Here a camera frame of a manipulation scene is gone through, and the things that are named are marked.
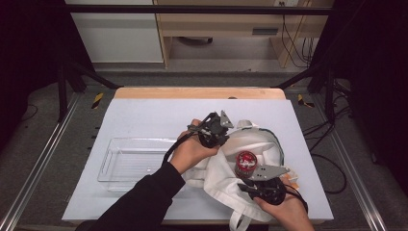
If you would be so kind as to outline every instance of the black cable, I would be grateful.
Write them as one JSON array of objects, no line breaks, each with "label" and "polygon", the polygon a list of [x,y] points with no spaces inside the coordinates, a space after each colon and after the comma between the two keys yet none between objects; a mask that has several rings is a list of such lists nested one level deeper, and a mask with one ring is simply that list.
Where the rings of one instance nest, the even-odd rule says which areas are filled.
[{"label": "black cable", "polygon": [[324,190],[324,192],[325,192],[325,193],[329,193],[329,194],[342,193],[342,192],[345,190],[345,188],[347,187],[347,176],[345,175],[344,171],[343,171],[336,163],[334,163],[332,160],[328,159],[327,157],[321,156],[321,155],[319,155],[319,154],[314,154],[314,153],[311,153],[311,156],[312,156],[312,157],[322,158],[323,160],[325,160],[325,161],[331,163],[334,167],[336,167],[336,168],[339,170],[339,172],[340,172],[340,173],[342,174],[342,176],[343,176],[344,182],[343,182],[342,187],[341,187],[339,190],[336,190],[336,191],[327,191],[327,190]]},{"label": "black cable", "polygon": [[347,96],[341,94],[339,96],[337,96],[336,98],[333,99],[333,103],[336,103],[337,100],[339,100],[340,98],[347,98]]},{"label": "black cable", "polygon": [[167,163],[168,161],[168,157],[170,157],[171,153],[173,153],[173,151],[184,141],[186,141],[188,138],[190,138],[192,135],[194,135],[195,132],[190,132],[186,135],[184,135],[183,137],[181,137],[179,140],[177,140],[177,142],[175,142],[170,149],[166,152],[165,156],[163,157],[163,161],[162,161],[162,166]]},{"label": "black cable", "polygon": [[307,67],[309,67],[309,66],[310,66],[310,63],[311,63],[311,61],[312,61],[312,56],[313,56],[313,55],[312,55],[312,52],[313,52],[313,41],[314,41],[314,38],[309,38],[309,50],[308,50],[308,54],[307,54],[307,55],[304,54],[304,49],[305,49],[306,40],[307,40],[307,38],[304,38],[304,39],[303,39],[303,44],[302,44],[302,57],[303,57],[303,59],[306,61]]},{"label": "black cable", "polygon": [[34,107],[34,108],[35,108],[35,111],[34,111],[30,116],[28,116],[28,117],[26,117],[26,118],[22,118],[22,119],[21,119],[21,122],[22,122],[22,121],[26,121],[26,120],[28,120],[28,119],[34,117],[34,116],[36,115],[36,113],[38,112],[38,107],[37,107],[36,105],[34,105],[34,104],[28,104],[27,106]]},{"label": "black cable", "polygon": [[299,55],[299,52],[298,52],[297,49],[296,49],[296,45],[294,44],[294,40],[292,39],[291,35],[289,34],[289,30],[288,30],[288,28],[286,27],[285,15],[282,14],[282,16],[283,16],[283,27],[284,27],[284,29],[285,29],[286,34],[287,34],[288,37],[289,37],[289,40],[291,41],[291,43],[292,43],[292,45],[293,45],[294,51],[296,52],[297,57],[299,57],[299,59],[300,59],[302,62],[304,62],[304,63],[306,64],[306,62],[305,62],[305,61],[302,59],[302,57]]},{"label": "black cable", "polygon": [[342,118],[344,115],[351,113],[351,108],[350,106],[344,107],[342,109],[342,112],[336,114],[336,119]]},{"label": "black cable", "polygon": [[326,130],[326,132],[320,137],[320,139],[309,149],[311,152],[313,149],[315,149],[318,144],[323,141],[323,139],[334,129],[334,124],[331,124],[330,127]]},{"label": "black cable", "polygon": [[283,46],[285,47],[285,50],[286,50],[286,52],[288,52],[288,55],[289,55],[289,58],[291,58],[291,61],[292,61],[292,63],[293,63],[293,65],[294,66],[296,66],[296,67],[302,67],[302,68],[304,68],[304,67],[307,67],[307,66],[301,66],[301,65],[297,65],[295,62],[294,62],[294,60],[293,60],[293,58],[292,58],[292,55],[291,55],[291,52],[289,52],[289,50],[288,50],[288,47],[286,47],[286,44],[285,44],[285,41],[283,40],[283,33],[284,33],[284,31],[285,31],[285,28],[286,28],[286,23],[285,23],[285,15],[283,14],[282,15],[282,19],[283,19],[283,23],[282,23],[282,33],[281,33],[281,39],[282,39],[282,44],[283,44]]},{"label": "black cable", "polygon": [[289,187],[289,188],[291,188],[292,190],[295,191],[295,192],[291,192],[291,191],[286,190],[286,193],[291,194],[294,197],[296,197],[297,199],[299,199],[302,202],[303,206],[305,207],[306,213],[308,213],[309,212],[309,206],[307,205],[306,200],[303,199],[303,196],[300,194],[300,192],[297,189],[295,189],[293,186],[290,186],[290,185],[285,185],[285,186]]},{"label": "black cable", "polygon": [[315,125],[315,126],[312,126],[312,127],[310,127],[310,128],[307,128],[307,129],[303,130],[303,131],[302,131],[303,136],[305,137],[305,136],[308,136],[308,135],[310,135],[310,134],[316,132],[318,129],[322,128],[322,127],[323,127],[324,125],[326,125],[327,123],[328,123],[328,121],[324,121],[324,122],[321,123],[321,124],[318,124],[318,125]]},{"label": "black cable", "polygon": [[316,139],[320,139],[320,137],[313,137],[313,138],[305,138],[305,141],[310,141],[310,140],[316,140]]}]

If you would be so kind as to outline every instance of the transparent tray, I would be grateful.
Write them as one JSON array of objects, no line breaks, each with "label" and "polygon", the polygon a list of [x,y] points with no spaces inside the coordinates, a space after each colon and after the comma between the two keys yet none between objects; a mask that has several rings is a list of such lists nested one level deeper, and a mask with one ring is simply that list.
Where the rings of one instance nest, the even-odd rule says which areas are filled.
[{"label": "transparent tray", "polygon": [[98,174],[109,192],[126,193],[143,176],[157,171],[176,139],[113,138]]}]

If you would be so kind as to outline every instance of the person's hand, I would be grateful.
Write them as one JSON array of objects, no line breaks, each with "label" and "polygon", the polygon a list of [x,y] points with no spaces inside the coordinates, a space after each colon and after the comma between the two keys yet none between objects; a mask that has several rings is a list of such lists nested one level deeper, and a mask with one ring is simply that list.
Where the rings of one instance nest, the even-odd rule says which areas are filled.
[{"label": "person's hand", "polygon": [[[285,185],[291,184],[285,177],[282,177],[281,180]],[[285,200],[280,205],[271,205],[259,197],[255,197],[254,201],[262,210],[276,218],[287,230],[315,230],[302,202],[293,195],[287,193]]]},{"label": "person's hand", "polygon": [[[193,119],[191,124],[197,126],[200,120]],[[178,139],[188,134],[189,131],[183,132]],[[173,153],[170,163],[183,174],[188,169],[197,165],[201,160],[214,156],[218,153],[219,145],[213,148],[203,146],[198,139],[198,136],[193,135],[186,141],[182,142]]]}]

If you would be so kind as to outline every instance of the black curtain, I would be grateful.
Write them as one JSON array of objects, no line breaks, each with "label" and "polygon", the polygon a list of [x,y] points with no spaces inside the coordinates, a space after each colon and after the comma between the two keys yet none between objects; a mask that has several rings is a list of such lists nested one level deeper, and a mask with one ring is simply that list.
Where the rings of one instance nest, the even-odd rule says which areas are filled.
[{"label": "black curtain", "polygon": [[[336,3],[339,8],[349,5],[344,0]],[[350,82],[350,104],[377,163],[389,167],[408,195],[408,145],[404,135],[408,129],[408,4],[405,0],[366,3],[347,27],[348,37],[336,49],[330,67],[336,78]],[[328,18],[315,63],[324,57],[350,18]]]},{"label": "black curtain", "polygon": [[[0,149],[27,110],[30,93],[57,82],[62,64],[76,62],[94,72],[70,13],[46,10],[43,4],[65,2],[0,3]],[[81,73],[69,74],[77,82],[81,79]]]}]

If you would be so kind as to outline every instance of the white table surface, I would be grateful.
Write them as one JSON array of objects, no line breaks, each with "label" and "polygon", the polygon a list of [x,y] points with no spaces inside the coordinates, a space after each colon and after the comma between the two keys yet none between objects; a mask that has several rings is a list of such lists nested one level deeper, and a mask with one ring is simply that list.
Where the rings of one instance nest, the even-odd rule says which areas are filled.
[{"label": "white table surface", "polygon": [[[299,176],[300,193],[314,222],[333,219],[326,195],[302,136],[290,100],[273,99],[113,99],[63,220],[98,219],[120,197],[97,181],[112,138],[177,138],[193,118],[224,110],[234,125],[249,119],[271,130],[285,152],[285,166]],[[186,188],[173,198],[165,220],[189,222],[229,220],[232,210],[202,189]]]}]

